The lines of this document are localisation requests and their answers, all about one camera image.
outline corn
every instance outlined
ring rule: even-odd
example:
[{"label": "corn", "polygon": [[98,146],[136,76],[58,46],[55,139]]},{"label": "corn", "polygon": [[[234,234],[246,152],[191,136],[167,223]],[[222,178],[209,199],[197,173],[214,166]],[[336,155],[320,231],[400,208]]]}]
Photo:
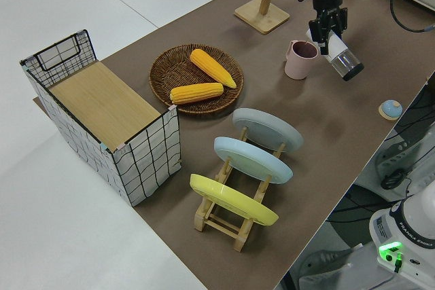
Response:
[{"label": "corn", "polygon": [[232,79],[230,73],[204,50],[193,50],[190,54],[190,61],[215,81],[218,81],[229,88],[236,88],[236,83]]},{"label": "corn", "polygon": [[174,105],[183,105],[221,96],[222,93],[224,86],[221,83],[199,83],[173,88],[169,97]]}]

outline grid pattern box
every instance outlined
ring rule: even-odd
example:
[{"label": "grid pattern box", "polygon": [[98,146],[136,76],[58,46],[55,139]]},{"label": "grid pattern box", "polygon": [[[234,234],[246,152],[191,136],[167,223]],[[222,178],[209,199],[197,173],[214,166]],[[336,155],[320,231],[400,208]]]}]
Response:
[{"label": "grid pattern box", "polygon": [[169,107],[111,151],[53,95],[50,87],[97,60],[88,31],[79,31],[20,64],[63,138],[131,206],[181,168],[178,110]]}]

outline green light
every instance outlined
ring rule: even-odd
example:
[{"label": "green light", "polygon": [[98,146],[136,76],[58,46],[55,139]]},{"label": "green light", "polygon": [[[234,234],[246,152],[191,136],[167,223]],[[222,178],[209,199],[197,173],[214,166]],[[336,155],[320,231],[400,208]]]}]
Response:
[{"label": "green light", "polygon": [[399,248],[402,247],[402,243],[399,241],[391,242],[389,244],[383,244],[379,247],[379,255],[386,261],[387,260],[387,254],[391,255],[394,251],[397,251]]}]

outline mug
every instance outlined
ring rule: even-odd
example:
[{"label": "mug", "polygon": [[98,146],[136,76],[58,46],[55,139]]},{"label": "mug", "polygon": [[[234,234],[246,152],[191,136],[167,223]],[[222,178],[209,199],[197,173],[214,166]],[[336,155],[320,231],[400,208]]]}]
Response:
[{"label": "mug", "polygon": [[319,50],[312,43],[292,40],[285,54],[285,74],[292,79],[306,78],[318,53]]}]

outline plate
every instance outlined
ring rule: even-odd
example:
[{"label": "plate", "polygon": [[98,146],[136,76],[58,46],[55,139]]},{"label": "plate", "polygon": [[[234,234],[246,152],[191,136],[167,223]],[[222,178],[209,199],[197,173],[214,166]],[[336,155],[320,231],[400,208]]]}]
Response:
[{"label": "plate", "polygon": [[260,110],[236,109],[232,123],[239,130],[247,127],[250,141],[273,151],[277,151],[282,143],[285,143],[283,152],[296,151],[304,143],[302,135],[292,125]]},{"label": "plate", "polygon": [[202,49],[220,63],[236,82],[237,87],[224,86],[223,95],[207,100],[178,105],[180,112],[192,115],[215,113],[227,108],[239,97],[243,87],[243,72],[237,61],[221,49],[203,44],[186,44],[163,52],[150,69],[150,86],[152,92],[167,106],[172,102],[169,93],[173,88],[183,85],[216,82],[190,61],[190,54],[195,49]]},{"label": "plate", "polygon": [[261,225],[272,225],[278,215],[253,198],[212,179],[192,174],[190,187],[217,205]]},{"label": "plate", "polygon": [[293,177],[292,169],[272,154],[252,144],[232,139],[217,137],[215,152],[223,161],[230,158],[233,168],[259,180],[266,180],[270,175],[271,183],[286,183]]}]

